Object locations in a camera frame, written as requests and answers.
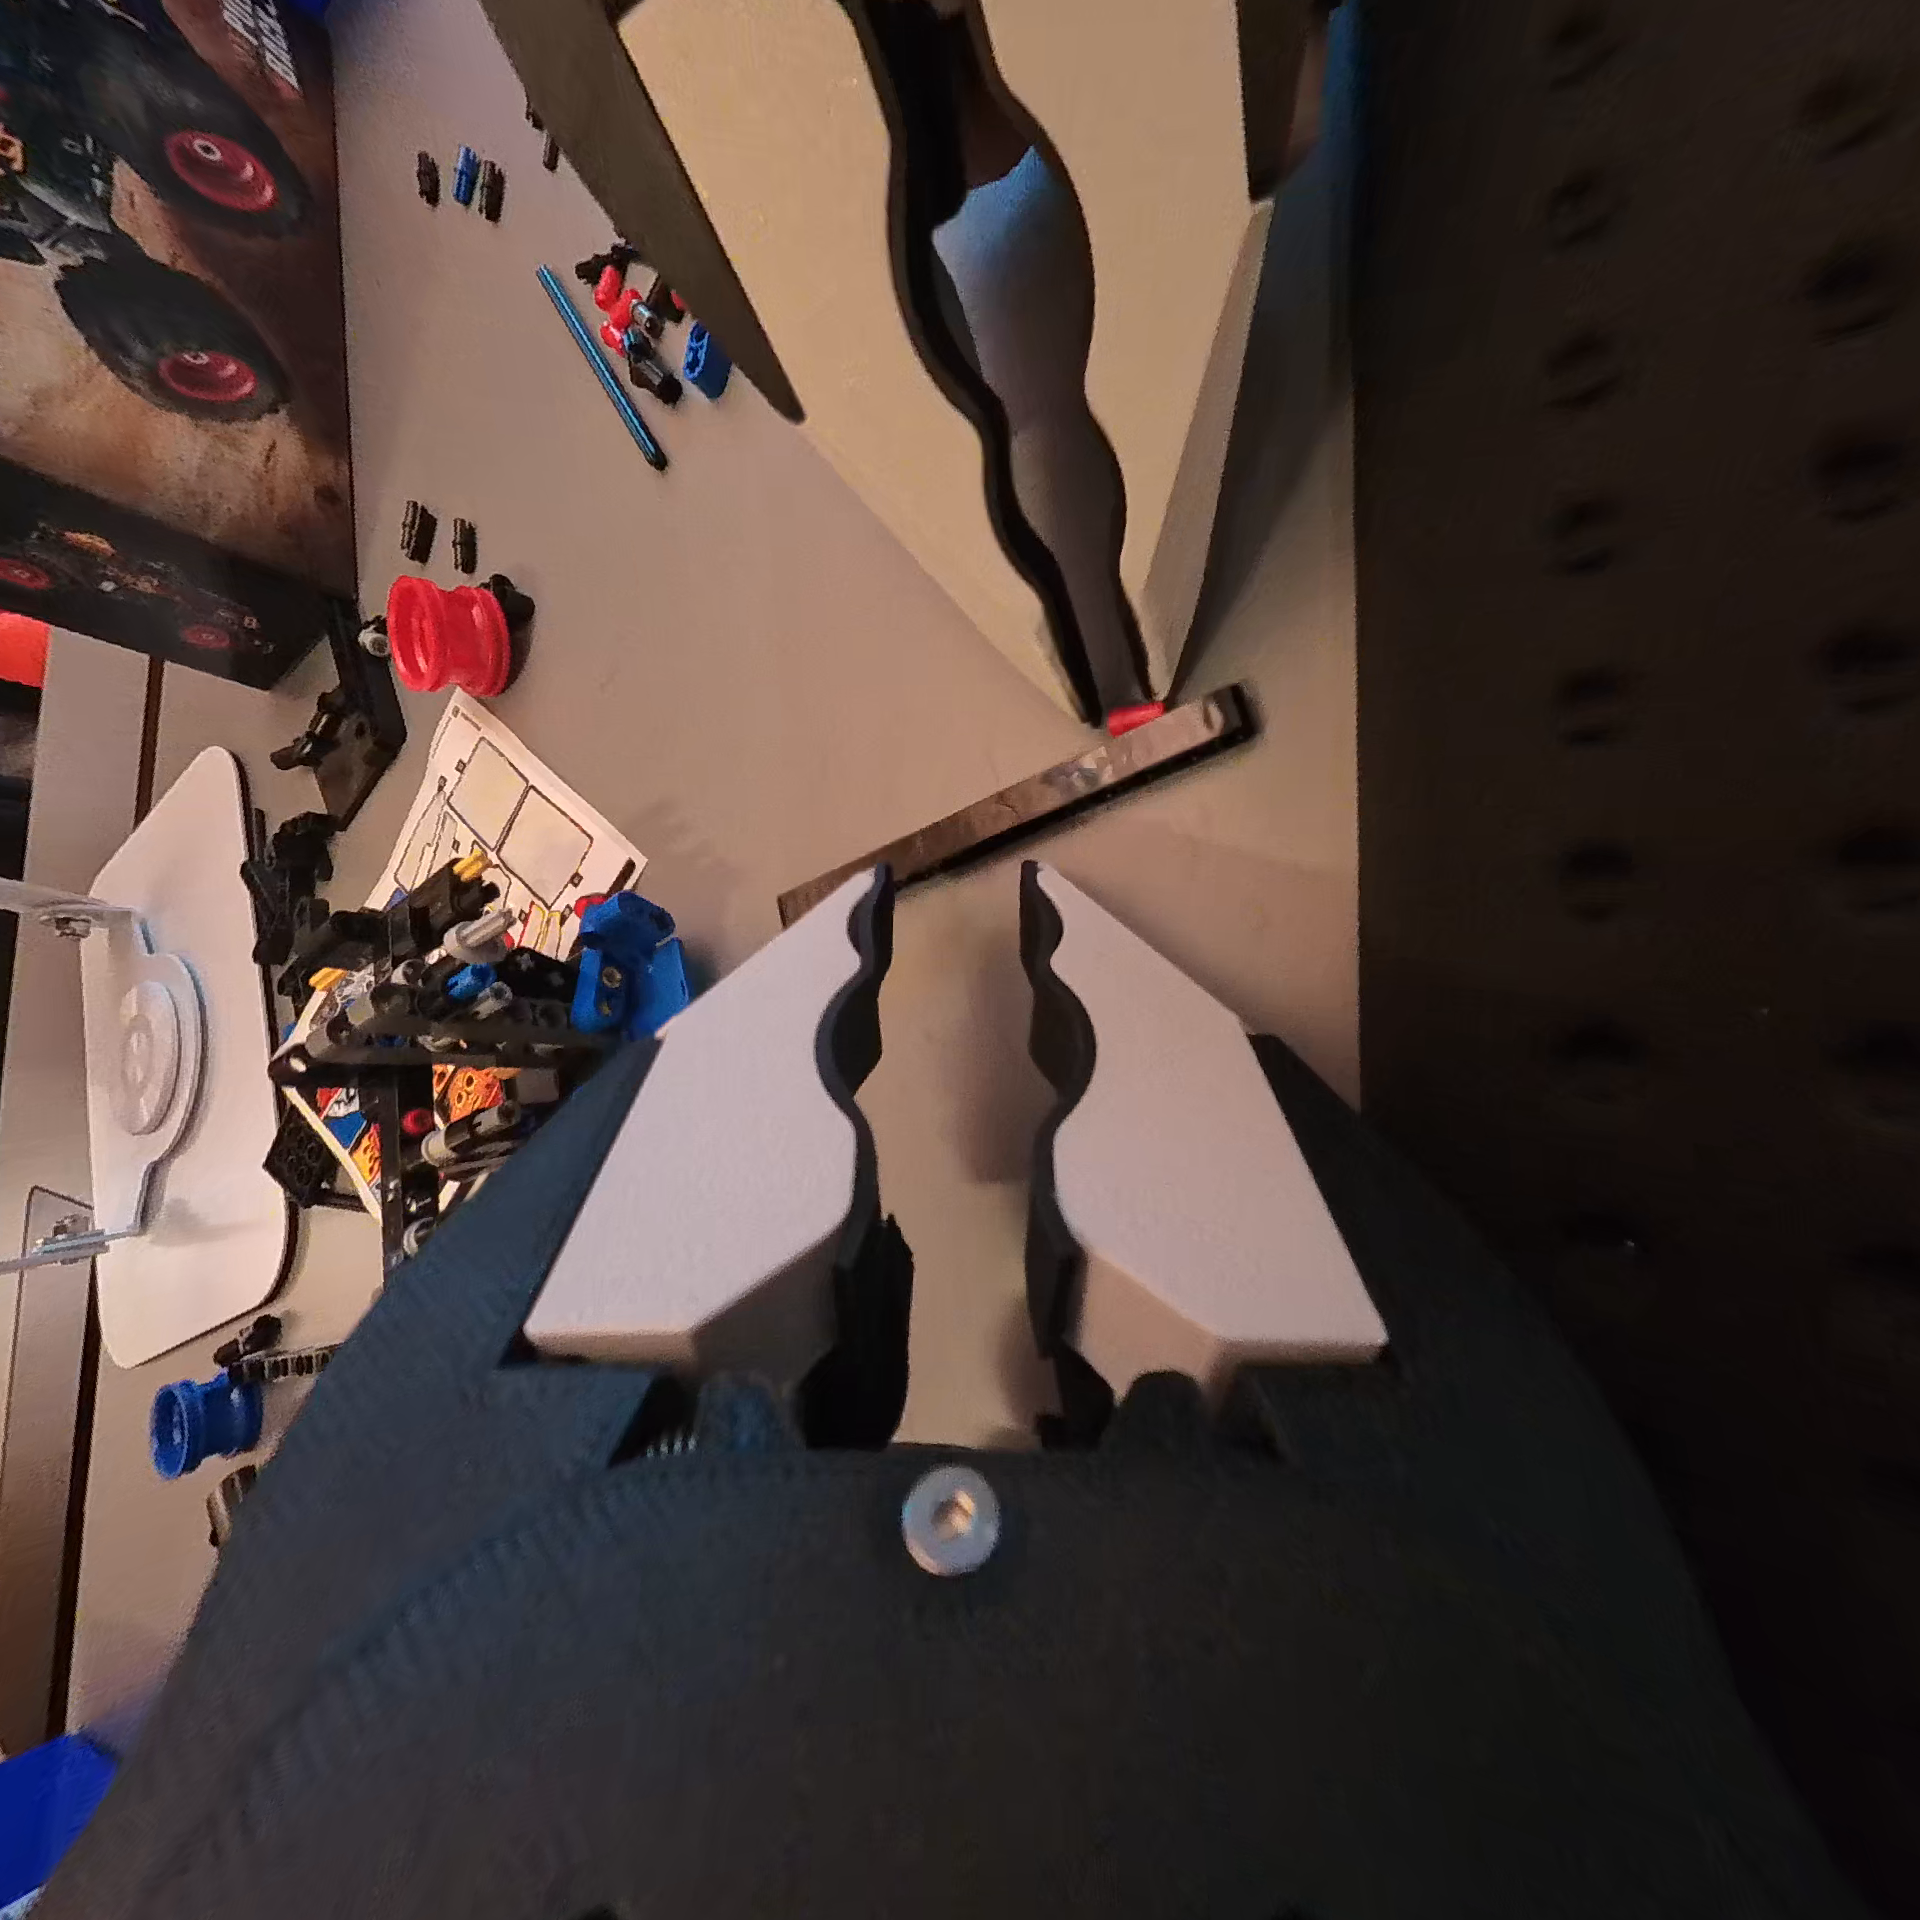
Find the cluster of black toy beams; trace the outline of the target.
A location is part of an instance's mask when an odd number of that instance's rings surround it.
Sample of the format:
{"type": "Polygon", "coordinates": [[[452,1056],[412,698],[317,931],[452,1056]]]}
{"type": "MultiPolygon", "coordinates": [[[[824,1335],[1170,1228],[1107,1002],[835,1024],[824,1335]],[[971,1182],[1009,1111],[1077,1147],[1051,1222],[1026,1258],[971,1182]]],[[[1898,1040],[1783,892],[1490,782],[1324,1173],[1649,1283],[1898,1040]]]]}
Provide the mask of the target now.
{"type": "Polygon", "coordinates": [[[285,964],[314,918],[327,914],[323,887],[332,880],[329,847],[338,829],[323,808],[300,812],[242,860],[256,931],[252,958],[260,968],[285,964]]]}

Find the partly built toy truck chassis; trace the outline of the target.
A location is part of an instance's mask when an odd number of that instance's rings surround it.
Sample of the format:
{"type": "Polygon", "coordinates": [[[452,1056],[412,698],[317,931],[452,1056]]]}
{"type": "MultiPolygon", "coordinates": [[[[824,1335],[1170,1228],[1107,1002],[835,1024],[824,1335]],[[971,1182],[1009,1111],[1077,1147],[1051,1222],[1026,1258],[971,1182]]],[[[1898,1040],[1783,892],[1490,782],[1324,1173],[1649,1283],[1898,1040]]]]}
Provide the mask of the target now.
{"type": "Polygon", "coordinates": [[[587,894],[545,951],[480,850],[383,904],[301,901],[276,989],[295,1022],[269,1079],[293,1118],[268,1170],[300,1206],[324,1203],[329,1174],[298,1165],[305,1123],[375,1216],[385,1268],[417,1258],[618,1045],[691,998],[665,910],[587,894]]]}

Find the blue plastic object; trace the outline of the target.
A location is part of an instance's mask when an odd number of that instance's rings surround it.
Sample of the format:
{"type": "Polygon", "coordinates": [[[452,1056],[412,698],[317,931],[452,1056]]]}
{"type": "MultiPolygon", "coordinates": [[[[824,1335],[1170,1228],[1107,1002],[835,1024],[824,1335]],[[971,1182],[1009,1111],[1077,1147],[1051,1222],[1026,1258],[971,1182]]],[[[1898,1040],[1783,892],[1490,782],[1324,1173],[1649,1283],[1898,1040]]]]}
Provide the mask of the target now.
{"type": "Polygon", "coordinates": [[[117,1774],[117,1755],[61,1734],[3,1760],[3,1906],[47,1884],[117,1774]]]}

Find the long black holed beam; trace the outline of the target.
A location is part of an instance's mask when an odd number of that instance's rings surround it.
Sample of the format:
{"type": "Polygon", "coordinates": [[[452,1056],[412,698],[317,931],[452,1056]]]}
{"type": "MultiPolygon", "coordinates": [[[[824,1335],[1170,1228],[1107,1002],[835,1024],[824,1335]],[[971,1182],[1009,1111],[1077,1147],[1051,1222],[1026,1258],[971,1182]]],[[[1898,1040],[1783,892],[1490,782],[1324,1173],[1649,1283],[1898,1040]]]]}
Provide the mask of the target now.
{"type": "Polygon", "coordinates": [[[780,925],[791,928],[851,878],[879,867],[887,867],[900,892],[964,872],[1096,808],[1219,760],[1257,740],[1259,732],[1261,710],[1248,682],[1167,707],[1164,717],[1141,732],[1105,735],[1075,757],[786,888],[775,902],[780,925]]]}

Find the thin dark axle rod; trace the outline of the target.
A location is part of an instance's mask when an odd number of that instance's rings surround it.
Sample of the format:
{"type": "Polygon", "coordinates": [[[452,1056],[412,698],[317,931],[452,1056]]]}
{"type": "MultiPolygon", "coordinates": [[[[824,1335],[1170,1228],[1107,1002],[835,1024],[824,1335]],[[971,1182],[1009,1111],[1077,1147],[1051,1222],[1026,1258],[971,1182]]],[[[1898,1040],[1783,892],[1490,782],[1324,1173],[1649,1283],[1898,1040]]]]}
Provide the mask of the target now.
{"type": "Polygon", "coordinates": [[[613,373],[610,362],[605,359],[602,346],[594,343],[594,334],[591,332],[583,312],[576,309],[572,298],[562,290],[560,276],[545,262],[536,268],[536,276],[545,298],[554,306],[555,315],[560,317],[567,335],[572,339],[576,351],[580,355],[587,373],[592,374],[596,388],[608,397],[618,419],[623,421],[624,432],[629,435],[632,444],[640,453],[640,458],[656,471],[665,472],[669,461],[665,447],[661,445],[655,429],[644,423],[639,403],[629,392],[629,388],[620,382],[613,373]]]}

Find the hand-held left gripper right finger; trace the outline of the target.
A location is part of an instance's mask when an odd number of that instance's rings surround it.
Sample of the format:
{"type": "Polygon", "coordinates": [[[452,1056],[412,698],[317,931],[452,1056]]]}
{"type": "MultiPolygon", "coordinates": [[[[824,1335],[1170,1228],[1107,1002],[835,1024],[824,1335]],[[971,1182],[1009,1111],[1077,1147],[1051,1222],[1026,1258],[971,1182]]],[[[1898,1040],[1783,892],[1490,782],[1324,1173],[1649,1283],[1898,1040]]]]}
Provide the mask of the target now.
{"type": "Polygon", "coordinates": [[[1043,861],[1023,864],[1041,1350],[1096,1373],[1351,1364],[1386,1323],[1239,1014],[1043,861]]]}

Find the printed sticker sheet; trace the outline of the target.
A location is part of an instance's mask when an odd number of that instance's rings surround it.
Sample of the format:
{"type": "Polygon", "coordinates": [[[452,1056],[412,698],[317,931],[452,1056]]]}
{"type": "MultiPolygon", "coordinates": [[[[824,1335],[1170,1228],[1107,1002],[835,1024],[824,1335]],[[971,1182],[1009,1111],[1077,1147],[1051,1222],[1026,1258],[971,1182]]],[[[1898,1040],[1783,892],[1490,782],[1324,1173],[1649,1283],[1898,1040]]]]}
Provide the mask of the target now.
{"type": "Polygon", "coordinates": [[[360,908],[385,904],[441,861],[468,850],[492,860],[493,883],[520,931],[529,931],[548,954],[560,951],[565,912],[583,914],[587,894],[640,896],[644,875],[644,854],[624,831],[554,775],[492,710],[458,692],[433,735],[400,842],[370,901],[360,908]]]}

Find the pile of red black pins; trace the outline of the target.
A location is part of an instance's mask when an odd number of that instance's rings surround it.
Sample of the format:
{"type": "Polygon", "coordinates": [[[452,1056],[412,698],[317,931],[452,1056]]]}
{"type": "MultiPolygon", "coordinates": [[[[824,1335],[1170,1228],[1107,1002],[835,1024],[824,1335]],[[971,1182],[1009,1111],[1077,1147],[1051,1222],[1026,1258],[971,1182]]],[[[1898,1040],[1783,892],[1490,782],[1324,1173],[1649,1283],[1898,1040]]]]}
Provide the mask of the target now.
{"type": "Polygon", "coordinates": [[[640,269],[640,252],[618,237],[605,252],[573,266],[596,310],[602,346],[624,365],[632,383],[663,405],[683,396],[681,362],[669,332],[689,319],[681,295],[658,272],[640,269]]]}

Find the black toy link pieces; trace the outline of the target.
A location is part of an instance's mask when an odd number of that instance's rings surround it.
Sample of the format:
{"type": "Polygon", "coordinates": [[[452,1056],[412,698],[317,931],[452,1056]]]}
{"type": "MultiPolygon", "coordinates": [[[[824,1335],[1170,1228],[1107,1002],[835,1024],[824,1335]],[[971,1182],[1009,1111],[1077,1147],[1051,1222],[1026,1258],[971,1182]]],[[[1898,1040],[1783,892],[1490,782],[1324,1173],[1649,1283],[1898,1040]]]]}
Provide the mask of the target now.
{"type": "Polygon", "coordinates": [[[242,1333],[215,1348],[217,1370],[235,1384],[282,1384],[324,1372],[344,1342],[285,1347],[283,1326],[274,1312],[264,1312],[242,1333]]]}

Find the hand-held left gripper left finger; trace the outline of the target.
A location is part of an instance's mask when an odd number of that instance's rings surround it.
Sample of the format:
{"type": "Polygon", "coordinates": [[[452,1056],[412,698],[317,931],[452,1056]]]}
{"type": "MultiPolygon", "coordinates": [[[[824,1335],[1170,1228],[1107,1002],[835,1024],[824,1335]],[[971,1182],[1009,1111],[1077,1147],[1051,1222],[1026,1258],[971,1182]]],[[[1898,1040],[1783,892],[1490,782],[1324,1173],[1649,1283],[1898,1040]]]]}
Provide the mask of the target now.
{"type": "Polygon", "coordinates": [[[879,1224],[857,1087],[880,1056],[895,875],[879,861],[656,1035],[524,1320],[546,1358],[813,1364],[835,1268],[879,1224]]]}

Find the toy truck set box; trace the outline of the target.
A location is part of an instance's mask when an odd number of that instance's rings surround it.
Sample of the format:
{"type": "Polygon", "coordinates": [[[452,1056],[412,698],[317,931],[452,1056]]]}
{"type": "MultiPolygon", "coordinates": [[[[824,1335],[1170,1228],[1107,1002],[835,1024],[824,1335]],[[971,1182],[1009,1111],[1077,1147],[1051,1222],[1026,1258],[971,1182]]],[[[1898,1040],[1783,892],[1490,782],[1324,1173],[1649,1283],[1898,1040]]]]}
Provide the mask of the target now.
{"type": "Polygon", "coordinates": [[[300,4],[3,4],[4,618],[274,687],[352,612],[332,83],[300,4]]]}

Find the grey desk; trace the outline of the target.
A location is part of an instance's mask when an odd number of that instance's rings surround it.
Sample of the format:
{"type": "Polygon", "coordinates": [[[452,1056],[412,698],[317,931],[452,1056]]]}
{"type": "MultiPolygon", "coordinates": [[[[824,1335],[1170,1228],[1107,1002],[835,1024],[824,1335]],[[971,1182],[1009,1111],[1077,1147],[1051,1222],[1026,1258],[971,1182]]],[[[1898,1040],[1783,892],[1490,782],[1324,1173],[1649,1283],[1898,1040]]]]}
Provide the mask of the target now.
{"type": "MultiPolygon", "coordinates": [[[[1256,746],[1101,806],[1037,854],[1345,1096],[1360,1091],[1354,403],[1345,254],[1357,8],[1332,15],[1319,136],[1280,192],[1189,686],[1248,682],[1256,746]]],[[[1087,743],[979,637],[745,382],[661,421],[652,471],[537,285],[608,239],[531,154],[479,4],[332,14],[352,490],[368,591],[408,498],[479,524],[540,607],[508,726],[648,854],[722,974],[778,899],[1087,743]],[[508,178],[451,196],[458,148],[508,178]],[[417,192],[417,154],[444,203],[417,192]]],[[[904,1438],[1035,1439],[1050,1372],[1023,1294],[1026,1058],[1018,860],[909,892],[859,1095],[916,1260],[904,1438]]]]}

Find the red wheel hub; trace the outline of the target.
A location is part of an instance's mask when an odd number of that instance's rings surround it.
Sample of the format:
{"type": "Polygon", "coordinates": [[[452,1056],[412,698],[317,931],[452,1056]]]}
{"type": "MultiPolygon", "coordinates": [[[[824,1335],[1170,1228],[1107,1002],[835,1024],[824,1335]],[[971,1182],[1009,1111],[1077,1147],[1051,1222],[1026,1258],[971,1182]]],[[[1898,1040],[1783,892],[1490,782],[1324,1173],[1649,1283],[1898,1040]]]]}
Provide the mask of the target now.
{"type": "Polygon", "coordinates": [[[385,620],[391,670],[415,692],[452,687],[493,699],[515,679],[512,618],[492,586],[439,587],[403,573],[388,587],[385,620]]]}

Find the white instruction stand base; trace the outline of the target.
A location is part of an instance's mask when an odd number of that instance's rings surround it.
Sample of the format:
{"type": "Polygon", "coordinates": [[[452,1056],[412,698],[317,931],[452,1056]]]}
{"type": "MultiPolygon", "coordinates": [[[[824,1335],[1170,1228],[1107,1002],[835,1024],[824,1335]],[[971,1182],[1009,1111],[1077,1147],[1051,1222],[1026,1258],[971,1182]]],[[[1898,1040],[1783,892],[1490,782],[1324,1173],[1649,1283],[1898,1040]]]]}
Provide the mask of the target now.
{"type": "Polygon", "coordinates": [[[253,958],[250,783],[209,748],[95,883],[4,880],[4,914],[80,963],[83,1118],[104,1347],[137,1370],[260,1309],[295,1246],[253,958]]]}

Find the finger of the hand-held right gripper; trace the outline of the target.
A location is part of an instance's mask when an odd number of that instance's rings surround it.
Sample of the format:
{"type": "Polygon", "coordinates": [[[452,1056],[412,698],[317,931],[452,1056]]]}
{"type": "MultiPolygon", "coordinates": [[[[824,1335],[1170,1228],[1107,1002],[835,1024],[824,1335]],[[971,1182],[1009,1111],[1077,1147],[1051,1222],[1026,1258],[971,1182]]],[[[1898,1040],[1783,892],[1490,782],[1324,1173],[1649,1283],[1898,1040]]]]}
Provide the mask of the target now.
{"type": "Polygon", "coordinates": [[[1274,199],[1248,180],[1234,4],[989,3],[993,69],[1091,254],[1087,400],[1120,480],[1117,582],[1147,698],[1203,591],[1274,199]]]}
{"type": "Polygon", "coordinates": [[[1101,714],[1066,575],[1018,500],[1000,397],[941,310],[932,139],[875,4],[634,4],[620,36],[797,426],[1005,660],[1101,714]]]}

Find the black toy panel piece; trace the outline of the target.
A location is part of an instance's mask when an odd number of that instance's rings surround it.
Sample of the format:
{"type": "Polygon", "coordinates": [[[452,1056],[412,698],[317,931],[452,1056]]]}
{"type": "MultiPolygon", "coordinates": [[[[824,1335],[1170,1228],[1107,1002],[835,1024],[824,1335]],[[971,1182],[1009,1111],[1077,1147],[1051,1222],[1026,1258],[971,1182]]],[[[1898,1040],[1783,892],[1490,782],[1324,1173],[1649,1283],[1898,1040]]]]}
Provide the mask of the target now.
{"type": "Polygon", "coordinates": [[[394,660],[372,659],[356,640],[372,618],[385,614],[361,618],[352,631],[344,618],[335,620],[327,637],[335,684],[321,692],[305,732],[269,754],[282,773],[312,773],[321,808],[341,829],[352,826],[408,738],[394,660]]]}

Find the blue wheel hub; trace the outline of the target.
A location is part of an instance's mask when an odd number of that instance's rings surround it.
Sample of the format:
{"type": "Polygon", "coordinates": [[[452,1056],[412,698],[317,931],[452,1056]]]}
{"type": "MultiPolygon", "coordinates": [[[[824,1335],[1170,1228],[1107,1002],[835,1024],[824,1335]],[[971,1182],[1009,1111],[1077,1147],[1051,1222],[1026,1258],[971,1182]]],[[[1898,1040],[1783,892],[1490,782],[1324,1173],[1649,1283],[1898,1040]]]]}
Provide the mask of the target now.
{"type": "Polygon", "coordinates": [[[252,1454],[266,1423],[264,1413],[260,1383],[229,1372],[163,1384],[148,1426],[155,1474],[179,1482],[212,1459],[252,1454]]]}

